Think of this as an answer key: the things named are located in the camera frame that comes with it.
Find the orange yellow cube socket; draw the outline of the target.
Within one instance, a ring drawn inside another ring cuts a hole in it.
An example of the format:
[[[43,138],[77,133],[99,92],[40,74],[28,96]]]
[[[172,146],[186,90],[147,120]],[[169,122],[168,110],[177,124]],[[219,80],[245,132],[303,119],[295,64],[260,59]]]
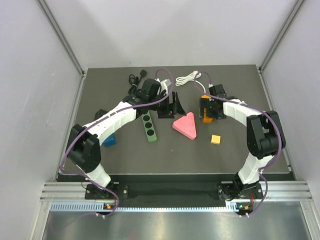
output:
[[[199,100],[199,117],[202,119],[203,123],[213,122],[213,117],[209,116],[209,103],[210,98],[206,95],[202,95]]]

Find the pink triangular socket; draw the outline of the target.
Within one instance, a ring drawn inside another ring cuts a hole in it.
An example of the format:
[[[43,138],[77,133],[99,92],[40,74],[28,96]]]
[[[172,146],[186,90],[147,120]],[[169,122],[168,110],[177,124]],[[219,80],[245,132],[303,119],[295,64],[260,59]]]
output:
[[[197,137],[195,117],[192,112],[188,112],[185,116],[174,121],[172,127],[190,140],[194,140]]]

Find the yellow plug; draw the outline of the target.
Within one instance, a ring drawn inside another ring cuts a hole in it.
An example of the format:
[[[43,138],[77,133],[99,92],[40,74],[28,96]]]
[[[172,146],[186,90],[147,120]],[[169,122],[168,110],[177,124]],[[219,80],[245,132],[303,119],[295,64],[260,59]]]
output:
[[[214,145],[219,145],[221,143],[221,136],[212,134],[210,137],[210,143]]]

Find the green power strip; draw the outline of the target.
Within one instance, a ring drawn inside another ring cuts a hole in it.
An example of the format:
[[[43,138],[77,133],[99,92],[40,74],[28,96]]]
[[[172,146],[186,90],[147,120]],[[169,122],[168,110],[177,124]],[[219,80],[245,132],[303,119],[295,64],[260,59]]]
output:
[[[155,143],[157,141],[157,135],[155,132],[154,124],[152,122],[151,114],[148,111],[146,114],[141,116],[145,134],[149,143]]]

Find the blue cube plug adapter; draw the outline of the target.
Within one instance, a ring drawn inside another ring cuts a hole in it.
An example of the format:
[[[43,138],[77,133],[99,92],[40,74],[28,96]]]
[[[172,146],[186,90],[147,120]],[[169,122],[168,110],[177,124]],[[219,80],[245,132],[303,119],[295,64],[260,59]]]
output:
[[[108,136],[104,141],[103,141],[103,146],[108,148],[108,147],[111,147],[111,146],[114,146],[117,144],[117,141],[116,141],[116,136],[114,133],[112,133],[110,136]]]

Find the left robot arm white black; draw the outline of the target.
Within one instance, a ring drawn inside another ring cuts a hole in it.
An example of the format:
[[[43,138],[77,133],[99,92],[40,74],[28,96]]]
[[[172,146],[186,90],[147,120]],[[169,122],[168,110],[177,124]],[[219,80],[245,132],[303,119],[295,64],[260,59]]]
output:
[[[155,111],[160,119],[186,115],[169,79],[148,78],[141,88],[123,98],[111,111],[91,123],[72,127],[65,156],[96,185],[96,192],[102,198],[109,198],[114,187],[101,165],[101,145],[110,135],[148,111]]]

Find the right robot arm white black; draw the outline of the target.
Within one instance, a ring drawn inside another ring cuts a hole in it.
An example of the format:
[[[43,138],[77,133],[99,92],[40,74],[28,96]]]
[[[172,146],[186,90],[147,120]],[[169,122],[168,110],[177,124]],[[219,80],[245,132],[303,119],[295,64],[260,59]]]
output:
[[[279,115],[273,110],[249,106],[234,96],[228,97],[222,84],[209,84],[208,90],[199,101],[201,116],[215,120],[229,117],[244,125],[249,151],[232,184],[219,186],[219,196],[226,201],[245,198],[257,189],[263,170],[286,146]]]

